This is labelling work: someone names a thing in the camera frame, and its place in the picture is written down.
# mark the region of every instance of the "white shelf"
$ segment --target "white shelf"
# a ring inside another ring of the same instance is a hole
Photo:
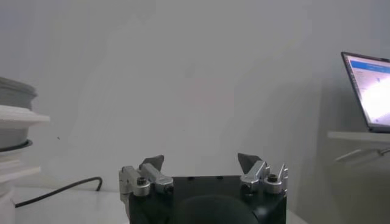
[[[40,167],[25,166],[19,160],[0,163],[0,183],[41,172]]]
[[[49,121],[50,117],[34,113],[26,108],[0,105],[1,128],[28,128]]]
[[[328,138],[343,139],[349,141],[390,143],[390,133],[382,134],[382,133],[369,133],[369,132],[328,131]]]

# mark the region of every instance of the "black cable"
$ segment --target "black cable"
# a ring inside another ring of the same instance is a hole
[[[88,178],[88,179],[85,179],[85,180],[80,180],[78,182],[75,182],[73,184],[69,184],[65,187],[61,187],[60,189],[57,189],[55,191],[52,191],[50,193],[47,193],[47,194],[44,194],[42,196],[39,196],[39,197],[36,197],[36,198],[33,198],[31,200],[28,200],[28,201],[23,201],[21,203],[17,203],[15,205],[16,208],[19,208],[19,207],[22,207],[22,206],[25,206],[25,205],[29,205],[29,204],[32,204],[32,203],[35,203],[37,201],[40,201],[40,200],[43,200],[45,198],[48,198],[50,196],[53,196],[55,194],[58,194],[60,192],[63,192],[63,191],[66,191],[68,190],[69,188],[72,188],[72,187],[75,187],[75,186],[78,186],[80,184],[84,184],[84,183],[87,183],[87,182],[91,182],[91,181],[94,181],[94,180],[98,180],[99,181],[99,185],[97,186],[96,188],[96,191],[100,191],[100,188],[102,187],[102,184],[103,184],[103,179],[101,177],[92,177],[92,178]]]

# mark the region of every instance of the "laptop screen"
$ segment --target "laptop screen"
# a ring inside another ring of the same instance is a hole
[[[390,62],[344,54],[368,126],[390,127]]]

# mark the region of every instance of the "metal gripper jaw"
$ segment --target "metal gripper jaw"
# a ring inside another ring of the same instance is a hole
[[[173,191],[173,179],[163,175],[161,167],[164,156],[159,155],[146,158],[136,170],[133,166],[125,166],[119,171],[119,190],[121,200],[127,201],[130,193],[137,197],[147,196],[151,185],[161,194],[169,194]]]
[[[239,153],[238,161],[244,172],[240,177],[242,191],[253,193],[263,184],[264,190],[269,194],[287,192],[288,170],[285,165],[282,165],[276,175],[271,174],[267,162],[258,156]]]

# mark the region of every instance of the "white table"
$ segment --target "white table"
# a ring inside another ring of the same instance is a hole
[[[52,190],[18,187],[14,202],[19,203]],[[118,193],[68,190],[16,209],[16,224],[126,224],[124,204]],[[307,224],[287,211],[287,224]]]

